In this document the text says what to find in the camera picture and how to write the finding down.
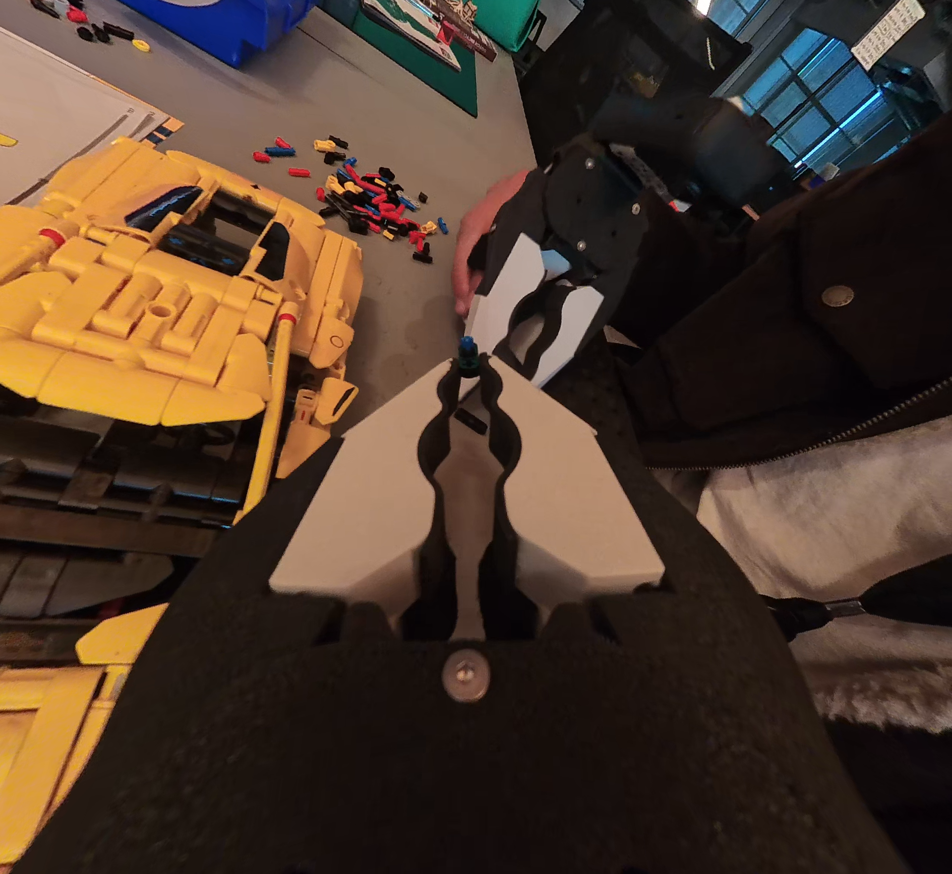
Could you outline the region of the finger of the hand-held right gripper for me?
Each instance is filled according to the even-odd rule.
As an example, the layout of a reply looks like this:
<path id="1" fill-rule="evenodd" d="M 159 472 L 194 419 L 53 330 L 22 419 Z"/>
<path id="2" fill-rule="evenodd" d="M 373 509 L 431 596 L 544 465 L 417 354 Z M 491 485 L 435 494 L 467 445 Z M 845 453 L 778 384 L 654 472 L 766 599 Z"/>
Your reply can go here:
<path id="1" fill-rule="evenodd" d="M 477 292 L 470 307 L 466 334 L 480 353 L 494 354 L 507 344 L 514 354 L 526 354 L 541 336 L 544 305 L 524 306 L 555 272 L 556 251 L 542 249 L 521 234 L 493 280 L 488 292 Z"/>
<path id="2" fill-rule="evenodd" d="M 590 285 L 545 284 L 511 333 L 511 366 L 535 386 L 547 384 L 575 357 L 602 304 Z"/>

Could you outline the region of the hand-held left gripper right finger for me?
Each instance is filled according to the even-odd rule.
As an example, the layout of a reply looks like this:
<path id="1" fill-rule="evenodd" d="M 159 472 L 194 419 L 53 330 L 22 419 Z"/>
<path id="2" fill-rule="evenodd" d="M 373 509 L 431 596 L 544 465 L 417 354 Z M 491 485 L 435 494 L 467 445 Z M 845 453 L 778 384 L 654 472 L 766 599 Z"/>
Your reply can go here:
<path id="1" fill-rule="evenodd" d="M 531 640 L 564 604 L 629 595 L 664 574 L 596 431 L 496 357 L 480 358 L 488 447 L 502 471 L 478 570 L 488 640 Z"/>

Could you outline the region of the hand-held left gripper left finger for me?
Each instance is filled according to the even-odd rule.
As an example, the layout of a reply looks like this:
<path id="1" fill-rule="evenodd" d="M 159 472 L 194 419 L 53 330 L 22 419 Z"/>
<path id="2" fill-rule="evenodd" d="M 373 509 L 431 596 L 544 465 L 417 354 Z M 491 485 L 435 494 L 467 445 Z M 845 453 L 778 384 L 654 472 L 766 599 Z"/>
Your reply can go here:
<path id="1" fill-rule="evenodd" d="M 405 638 L 457 625 L 456 558 L 435 472 L 461 374 L 445 360 L 343 437 L 269 579 L 272 591 L 374 604 Z"/>

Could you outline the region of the person's right forearm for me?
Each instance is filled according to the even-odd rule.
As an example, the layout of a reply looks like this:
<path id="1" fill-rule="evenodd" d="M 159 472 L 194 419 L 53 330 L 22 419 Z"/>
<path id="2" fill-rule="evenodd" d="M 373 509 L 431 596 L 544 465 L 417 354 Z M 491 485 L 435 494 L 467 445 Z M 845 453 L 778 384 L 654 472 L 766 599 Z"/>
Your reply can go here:
<path id="1" fill-rule="evenodd" d="M 680 213 L 650 192 L 643 204 L 648 230 L 618 307 L 607 325 L 635 346 L 649 348 L 660 336 L 729 285 L 736 289 L 709 309 L 712 329 L 727 333 L 727 319 L 750 313 L 766 319 L 778 307 L 770 336 L 779 352 L 817 355 L 820 340 L 801 309 L 783 305 L 792 290 L 793 266 L 782 264 L 771 249 L 793 235 L 811 195 L 776 205 L 755 223 L 747 220 L 742 237 L 721 236 L 714 227 Z"/>

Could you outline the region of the person's right hand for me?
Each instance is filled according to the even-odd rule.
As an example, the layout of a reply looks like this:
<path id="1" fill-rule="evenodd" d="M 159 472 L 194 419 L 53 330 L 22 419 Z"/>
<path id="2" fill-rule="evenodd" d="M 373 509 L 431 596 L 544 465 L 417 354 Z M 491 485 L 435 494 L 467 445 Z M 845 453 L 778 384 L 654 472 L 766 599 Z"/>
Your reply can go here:
<path id="1" fill-rule="evenodd" d="M 500 179 L 460 220 L 450 273 L 455 313 L 460 319 L 468 317 L 473 297 L 482 282 L 482 271 L 469 265 L 470 255 L 481 238 L 489 233 L 502 206 L 517 194 L 528 175 L 529 171 L 524 169 Z"/>

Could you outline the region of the cluster of red blue pieces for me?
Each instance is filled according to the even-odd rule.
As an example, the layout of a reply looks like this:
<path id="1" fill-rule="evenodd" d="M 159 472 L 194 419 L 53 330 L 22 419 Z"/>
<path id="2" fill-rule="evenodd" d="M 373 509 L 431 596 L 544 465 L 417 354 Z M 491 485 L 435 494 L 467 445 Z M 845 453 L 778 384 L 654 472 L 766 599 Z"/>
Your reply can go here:
<path id="1" fill-rule="evenodd" d="M 262 166 L 287 163 L 289 177 L 313 180 L 314 199 L 324 219 L 339 219 L 354 236 L 378 235 L 390 242 L 404 240 L 414 261 L 433 263 L 431 238 L 446 235 L 448 227 L 441 217 L 435 221 L 420 220 L 428 202 L 426 194 L 421 192 L 417 198 L 411 198 L 387 166 L 362 170 L 357 158 L 349 155 L 349 145 L 343 139 L 316 140 L 313 146 L 326 166 L 325 171 L 293 166 L 297 151 L 280 137 L 255 150 L 251 157 Z"/>

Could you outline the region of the dark green mat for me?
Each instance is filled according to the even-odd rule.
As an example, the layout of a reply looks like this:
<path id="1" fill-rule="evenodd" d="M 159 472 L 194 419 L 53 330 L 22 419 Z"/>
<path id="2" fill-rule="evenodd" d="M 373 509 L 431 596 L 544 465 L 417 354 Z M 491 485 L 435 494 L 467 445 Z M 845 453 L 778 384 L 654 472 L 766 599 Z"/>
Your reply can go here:
<path id="1" fill-rule="evenodd" d="M 441 36 L 417 0 L 319 0 L 319 8 L 471 117 L 478 115 L 475 56 Z"/>

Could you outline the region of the person's fleece-lined jacket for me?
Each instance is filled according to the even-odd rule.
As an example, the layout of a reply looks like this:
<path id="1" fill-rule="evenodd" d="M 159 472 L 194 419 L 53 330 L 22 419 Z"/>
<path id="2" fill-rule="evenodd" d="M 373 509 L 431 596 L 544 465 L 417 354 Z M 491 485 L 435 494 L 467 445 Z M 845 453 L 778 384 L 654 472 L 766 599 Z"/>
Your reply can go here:
<path id="1" fill-rule="evenodd" d="M 623 373 L 646 465 L 786 616 L 840 759 L 913 872 L 950 872 L 950 184 L 943 114 L 815 190 L 771 249 L 817 355 L 729 285 Z"/>

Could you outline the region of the small wooden model kit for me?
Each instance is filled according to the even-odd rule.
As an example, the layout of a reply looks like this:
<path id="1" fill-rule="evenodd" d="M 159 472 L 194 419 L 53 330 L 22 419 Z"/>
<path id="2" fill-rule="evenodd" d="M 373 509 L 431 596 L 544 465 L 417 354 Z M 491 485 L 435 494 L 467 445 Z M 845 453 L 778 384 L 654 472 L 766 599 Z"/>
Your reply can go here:
<path id="1" fill-rule="evenodd" d="M 474 8 L 469 1 L 451 0 L 359 0 L 360 9 L 374 23 L 411 44 L 450 70 L 461 73 L 457 50 L 478 55 L 488 62 L 498 56 L 487 35 L 468 19 Z"/>

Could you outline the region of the yellow toy car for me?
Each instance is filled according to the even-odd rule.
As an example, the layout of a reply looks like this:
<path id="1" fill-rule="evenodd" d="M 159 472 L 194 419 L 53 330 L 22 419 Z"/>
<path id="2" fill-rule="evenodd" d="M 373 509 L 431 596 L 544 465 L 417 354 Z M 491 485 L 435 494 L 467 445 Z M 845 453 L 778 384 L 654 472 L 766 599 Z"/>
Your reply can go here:
<path id="1" fill-rule="evenodd" d="M 355 400 L 363 253 L 317 197 L 120 138 L 2 207 L 2 872 L 174 592 Z"/>

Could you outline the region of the white paper sign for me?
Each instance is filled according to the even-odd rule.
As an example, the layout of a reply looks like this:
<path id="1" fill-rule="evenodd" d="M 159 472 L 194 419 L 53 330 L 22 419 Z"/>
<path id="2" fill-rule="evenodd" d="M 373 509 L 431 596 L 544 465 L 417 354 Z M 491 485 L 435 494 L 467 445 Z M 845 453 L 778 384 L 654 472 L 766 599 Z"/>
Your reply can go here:
<path id="1" fill-rule="evenodd" d="M 855 60 L 864 71 L 869 71 L 876 62 L 895 47 L 899 40 L 925 18 L 925 14 L 925 8 L 920 0 L 896 0 L 851 47 Z"/>

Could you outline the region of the instruction booklet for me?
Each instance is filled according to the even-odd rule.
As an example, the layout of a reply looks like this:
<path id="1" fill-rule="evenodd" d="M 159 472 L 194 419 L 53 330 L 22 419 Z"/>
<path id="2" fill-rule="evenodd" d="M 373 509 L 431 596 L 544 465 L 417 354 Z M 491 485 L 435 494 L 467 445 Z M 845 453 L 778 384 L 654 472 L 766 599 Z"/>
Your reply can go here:
<path id="1" fill-rule="evenodd" d="M 29 203 L 70 161 L 120 137 L 156 145 L 183 123 L 1 30 L 1 203 Z"/>

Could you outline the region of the cluster of small mixed pins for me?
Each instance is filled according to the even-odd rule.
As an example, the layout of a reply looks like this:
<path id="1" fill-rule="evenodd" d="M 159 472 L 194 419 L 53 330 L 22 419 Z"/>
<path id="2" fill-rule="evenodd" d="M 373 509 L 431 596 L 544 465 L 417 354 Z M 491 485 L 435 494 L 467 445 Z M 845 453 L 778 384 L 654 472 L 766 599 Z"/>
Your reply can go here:
<path id="1" fill-rule="evenodd" d="M 150 44 L 123 25 L 95 22 L 89 15 L 85 0 L 27 0 L 30 6 L 55 20 L 70 24 L 79 39 L 89 44 L 111 45 L 123 42 L 149 54 Z"/>

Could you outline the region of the paned glass wall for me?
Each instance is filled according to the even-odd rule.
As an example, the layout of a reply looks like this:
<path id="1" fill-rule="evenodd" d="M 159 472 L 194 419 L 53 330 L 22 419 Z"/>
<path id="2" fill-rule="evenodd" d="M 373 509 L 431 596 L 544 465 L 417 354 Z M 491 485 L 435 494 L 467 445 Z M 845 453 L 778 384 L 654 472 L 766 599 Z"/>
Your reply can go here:
<path id="1" fill-rule="evenodd" d="M 747 60 L 723 85 L 744 112 L 767 121 L 793 166 L 844 170 L 888 157 L 910 138 L 897 108 L 849 46 L 805 26 L 805 0 L 688 0 L 734 39 Z"/>

